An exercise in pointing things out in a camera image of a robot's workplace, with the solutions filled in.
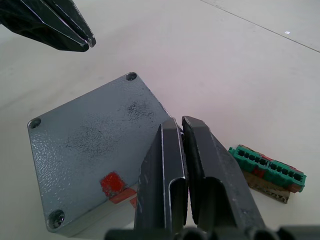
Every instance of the screw hole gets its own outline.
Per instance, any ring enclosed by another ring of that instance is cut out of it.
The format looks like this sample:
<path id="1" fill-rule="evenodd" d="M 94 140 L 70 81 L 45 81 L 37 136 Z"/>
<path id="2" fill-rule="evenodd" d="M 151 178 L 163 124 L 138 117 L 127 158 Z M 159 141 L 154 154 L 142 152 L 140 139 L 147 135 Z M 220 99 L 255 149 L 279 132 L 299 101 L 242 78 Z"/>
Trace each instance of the screw hole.
<path id="1" fill-rule="evenodd" d="M 50 213 L 48 218 L 48 226 L 51 229 L 57 229 L 65 220 L 65 213 L 62 210 L 55 210 Z"/>
<path id="2" fill-rule="evenodd" d="M 31 119 L 29 122 L 28 122 L 28 127 L 31 128 L 31 129 L 35 129 L 36 127 L 38 127 L 41 123 L 41 119 L 39 117 L 36 117 L 34 119 Z"/>
<path id="3" fill-rule="evenodd" d="M 135 80 L 137 78 L 137 74 L 135 72 L 129 72 L 127 75 L 125 75 L 125 79 L 128 81 Z"/>

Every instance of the textured gray paint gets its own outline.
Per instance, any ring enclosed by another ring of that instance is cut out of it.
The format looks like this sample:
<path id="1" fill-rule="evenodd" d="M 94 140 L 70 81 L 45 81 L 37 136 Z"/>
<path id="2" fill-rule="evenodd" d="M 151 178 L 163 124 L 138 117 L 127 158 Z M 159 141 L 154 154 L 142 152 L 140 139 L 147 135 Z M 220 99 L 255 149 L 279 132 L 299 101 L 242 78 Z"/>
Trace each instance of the textured gray paint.
<path id="1" fill-rule="evenodd" d="M 159 125 L 169 118 L 139 78 L 122 76 L 41 116 L 28 128 L 45 220 L 63 210 L 68 223 L 108 200 L 100 180 L 115 171 L 127 186 Z"/>

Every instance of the white floor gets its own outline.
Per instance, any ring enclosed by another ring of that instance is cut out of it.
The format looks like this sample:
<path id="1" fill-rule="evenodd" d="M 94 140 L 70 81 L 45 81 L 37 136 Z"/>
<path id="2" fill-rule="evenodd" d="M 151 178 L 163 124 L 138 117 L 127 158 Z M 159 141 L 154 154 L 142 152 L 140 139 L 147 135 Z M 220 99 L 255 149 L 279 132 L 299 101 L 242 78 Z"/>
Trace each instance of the white floor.
<path id="1" fill-rule="evenodd" d="M 97 39 L 86 53 L 0 26 L 0 239 L 65 239 L 45 227 L 27 122 L 132 71 L 178 120 L 305 172 L 288 204 L 252 192 L 270 228 L 320 224 L 319 3 L 206 2 L 78 0 Z"/>

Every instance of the green terminal block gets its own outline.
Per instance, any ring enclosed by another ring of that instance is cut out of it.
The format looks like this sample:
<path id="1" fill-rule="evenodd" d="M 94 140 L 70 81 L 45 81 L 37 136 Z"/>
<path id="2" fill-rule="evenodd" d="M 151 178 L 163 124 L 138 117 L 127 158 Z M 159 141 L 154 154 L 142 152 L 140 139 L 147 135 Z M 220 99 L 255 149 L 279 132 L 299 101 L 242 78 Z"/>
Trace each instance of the green terminal block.
<path id="1" fill-rule="evenodd" d="M 229 148 L 229 153 L 236 159 L 240 168 L 261 179 L 282 187 L 292 193 L 302 192 L 306 175 L 283 162 L 271 159 L 244 145 L 236 149 Z"/>

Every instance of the gray metal box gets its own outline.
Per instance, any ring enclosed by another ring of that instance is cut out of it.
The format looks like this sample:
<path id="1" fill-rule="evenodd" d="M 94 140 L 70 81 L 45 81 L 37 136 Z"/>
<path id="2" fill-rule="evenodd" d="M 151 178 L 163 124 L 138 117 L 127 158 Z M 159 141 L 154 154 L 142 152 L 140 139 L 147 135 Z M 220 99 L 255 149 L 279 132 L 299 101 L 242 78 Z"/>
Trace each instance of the gray metal box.
<path id="1" fill-rule="evenodd" d="M 140 77 L 128 73 L 32 119 L 28 132 L 48 231 L 78 233 L 92 222 L 85 214 L 94 219 L 92 210 L 135 185 L 169 117 Z M 107 208 L 116 205 L 108 202 Z"/>

